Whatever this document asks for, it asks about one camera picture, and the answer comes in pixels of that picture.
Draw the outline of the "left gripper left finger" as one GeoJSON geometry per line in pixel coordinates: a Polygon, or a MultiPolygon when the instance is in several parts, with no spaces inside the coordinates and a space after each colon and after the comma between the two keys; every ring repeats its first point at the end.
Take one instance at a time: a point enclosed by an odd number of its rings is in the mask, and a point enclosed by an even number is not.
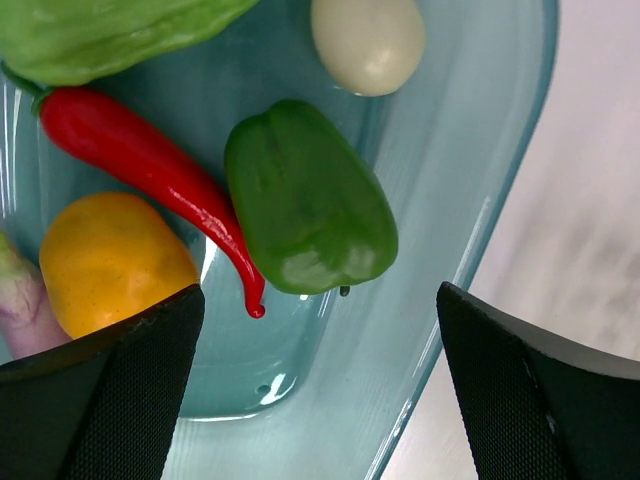
{"type": "Polygon", "coordinates": [[[158,479],[201,332],[197,285],[1,367],[4,479],[158,479]]]}

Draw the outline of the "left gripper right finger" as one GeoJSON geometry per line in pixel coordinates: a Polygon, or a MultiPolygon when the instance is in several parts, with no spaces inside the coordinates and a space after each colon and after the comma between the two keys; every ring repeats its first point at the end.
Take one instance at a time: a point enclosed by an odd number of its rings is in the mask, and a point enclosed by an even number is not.
{"type": "Polygon", "coordinates": [[[442,342],[481,479],[636,479],[639,364],[444,282],[442,342]]]}

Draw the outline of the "purple eggplant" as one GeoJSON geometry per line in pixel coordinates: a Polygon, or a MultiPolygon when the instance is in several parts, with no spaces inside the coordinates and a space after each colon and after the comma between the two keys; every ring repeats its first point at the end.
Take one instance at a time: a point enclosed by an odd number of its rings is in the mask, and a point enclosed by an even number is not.
{"type": "Polygon", "coordinates": [[[55,318],[40,270],[1,232],[1,334],[13,359],[71,341],[55,318]]]}

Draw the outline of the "yellow orange fruit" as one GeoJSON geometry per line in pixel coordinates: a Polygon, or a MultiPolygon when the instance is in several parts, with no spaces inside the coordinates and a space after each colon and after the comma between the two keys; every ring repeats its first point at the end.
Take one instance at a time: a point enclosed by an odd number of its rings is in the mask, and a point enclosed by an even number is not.
{"type": "Polygon", "coordinates": [[[43,238],[39,264],[54,315],[73,339],[200,282],[184,243],[147,201],[128,193],[67,206],[43,238]]]}

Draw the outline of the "green bell pepper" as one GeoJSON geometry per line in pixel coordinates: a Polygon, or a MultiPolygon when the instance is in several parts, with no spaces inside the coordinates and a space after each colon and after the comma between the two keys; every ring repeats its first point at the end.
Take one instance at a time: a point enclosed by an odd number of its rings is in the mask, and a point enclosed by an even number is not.
{"type": "Polygon", "coordinates": [[[312,104],[283,99],[238,123],[224,169],[251,259],[276,289],[351,287],[395,262],[398,230],[380,182],[312,104]]]}

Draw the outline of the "red chili pepper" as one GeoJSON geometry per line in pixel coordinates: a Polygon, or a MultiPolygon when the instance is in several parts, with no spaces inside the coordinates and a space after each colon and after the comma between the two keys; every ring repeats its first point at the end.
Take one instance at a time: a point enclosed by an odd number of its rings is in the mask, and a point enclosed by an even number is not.
{"type": "Polygon", "coordinates": [[[133,110],[87,86],[43,88],[13,72],[3,74],[32,98],[32,112],[49,140],[189,221],[234,265],[247,313],[260,319],[265,279],[252,261],[232,202],[190,155],[133,110]]]}

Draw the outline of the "light green chayote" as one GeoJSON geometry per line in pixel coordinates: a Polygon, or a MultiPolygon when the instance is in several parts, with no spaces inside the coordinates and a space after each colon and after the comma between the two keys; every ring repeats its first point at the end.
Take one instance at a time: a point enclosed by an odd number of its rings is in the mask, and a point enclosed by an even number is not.
{"type": "Polygon", "coordinates": [[[254,1],[3,1],[1,59],[19,76],[75,86],[209,40],[254,1]]]}

